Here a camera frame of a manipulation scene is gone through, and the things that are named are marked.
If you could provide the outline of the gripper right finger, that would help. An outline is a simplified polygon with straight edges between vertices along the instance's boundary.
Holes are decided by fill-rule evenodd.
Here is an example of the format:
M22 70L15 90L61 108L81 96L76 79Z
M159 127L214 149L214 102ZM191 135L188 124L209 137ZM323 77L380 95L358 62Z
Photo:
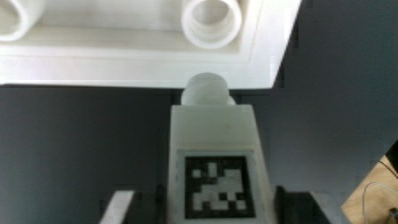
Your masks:
M273 208L278 224L335 224L337 206L324 192L289 192L278 186Z

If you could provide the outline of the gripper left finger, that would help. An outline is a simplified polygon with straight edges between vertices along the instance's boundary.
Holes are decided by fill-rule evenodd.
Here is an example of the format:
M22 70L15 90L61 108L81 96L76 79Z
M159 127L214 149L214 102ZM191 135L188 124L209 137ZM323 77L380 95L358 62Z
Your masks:
M102 224L122 224L133 195L133 190L122 190L113 193L102 214Z

